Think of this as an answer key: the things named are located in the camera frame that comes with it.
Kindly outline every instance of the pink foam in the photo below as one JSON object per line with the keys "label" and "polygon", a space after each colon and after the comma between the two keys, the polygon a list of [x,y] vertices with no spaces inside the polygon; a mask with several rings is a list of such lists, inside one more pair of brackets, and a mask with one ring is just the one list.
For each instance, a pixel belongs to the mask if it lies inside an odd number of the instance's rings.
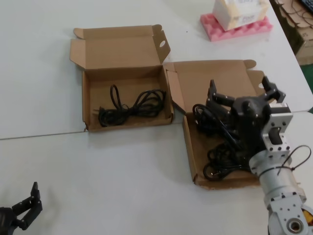
{"label": "pink foam", "polygon": [[273,25],[270,24],[266,16],[261,21],[250,23],[238,28],[231,29],[229,31],[225,31],[211,13],[201,15],[200,21],[204,27],[204,30],[206,31],[207,36],[212,42],[247,36],[251,34],[270,32],[273,28]]}

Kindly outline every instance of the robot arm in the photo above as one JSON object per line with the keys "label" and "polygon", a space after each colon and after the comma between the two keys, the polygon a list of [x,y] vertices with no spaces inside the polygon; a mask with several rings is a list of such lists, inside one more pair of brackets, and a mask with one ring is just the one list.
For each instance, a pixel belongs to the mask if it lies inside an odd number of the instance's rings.
{"label": "robot arm", "polygon": [[[218,94],[212,80],[206,105],[234,125],[251,156],[249,166],[260,180],[269,211],[269,234],[313,235],[313,210],[304,205],[304,190],[293,176],[294,168],[289,167],[285,130],[292,113],[287,104],[281,103],[285,94],[275,84],[266,77],[262,84],[266,91],[263,95],[235,99]],[[269,104],[271,99],[277,103]],[[230,107],[230,111],[221,105]]]}

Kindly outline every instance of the green floor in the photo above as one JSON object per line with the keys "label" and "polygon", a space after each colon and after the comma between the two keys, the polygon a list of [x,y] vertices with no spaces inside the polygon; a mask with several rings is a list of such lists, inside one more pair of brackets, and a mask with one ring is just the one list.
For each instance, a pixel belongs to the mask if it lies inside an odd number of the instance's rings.
{"label": "green floor", "polygon": [[308,85],[311,89],[311,91],[313,92],[313,64],[311,65],[303,65],[300,66],[301,70],[308,82]]}

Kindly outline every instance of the black cord bundle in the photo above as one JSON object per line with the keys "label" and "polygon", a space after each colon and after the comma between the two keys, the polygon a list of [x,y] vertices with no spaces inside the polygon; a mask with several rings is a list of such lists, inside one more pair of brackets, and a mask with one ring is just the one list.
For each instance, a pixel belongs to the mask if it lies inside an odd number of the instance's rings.
{"label": "black cord bundle", "polygon": [[209,136],[217,134],[224,140],[224,143],[208,152],[209,163],[203,168],[205,178],[210,181],[219,181],[233,171],[251,172],[249,157],[234,127],[227,121],[221,121],[212,109],[202,104],[196,104],[193,107],[193,114],[200,131]]}
{"label": "black cord bundle", "polygon": [[[115,90],[117,102],[114,99],[113,90]],[[115,85],[111,86],[110,95],[116,109],[99,108],[98,119],[103,127],[122,125],[129,116],[147,118],[158,116],[164,108],[166,92],[160,89],[144,91],[138,96],[131,108],[121,103],[118,89]]]}

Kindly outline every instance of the black mechanical claw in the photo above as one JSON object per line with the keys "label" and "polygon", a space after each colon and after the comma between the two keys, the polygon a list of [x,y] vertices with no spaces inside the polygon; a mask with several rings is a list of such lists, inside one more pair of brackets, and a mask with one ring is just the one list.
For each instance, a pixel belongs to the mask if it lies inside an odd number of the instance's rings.
{"label": "black mechanical claw", "polygon": [[[12,208],[0,208],[0,235],[12,235],[17,227],[26,230],[42,210],[38,184],[34,182],[30,197],[12,206]],[[26,211],[28,212],[21,220],[17,219],[18,215]]]}
{"label": "black mechanical claw", "polygon": [[265,76],[262,80],[265,93],[260,96],[233,98],[217,93],[214,80],[210,82],[206,106],[214,110],[220,119],[226,120],[238,131],[241,141],[251,156],[266,149],[262,140],[262,130],[273,113],[289,113],[288,106],[271,108],[269,101],[283,102],[285,94]]}

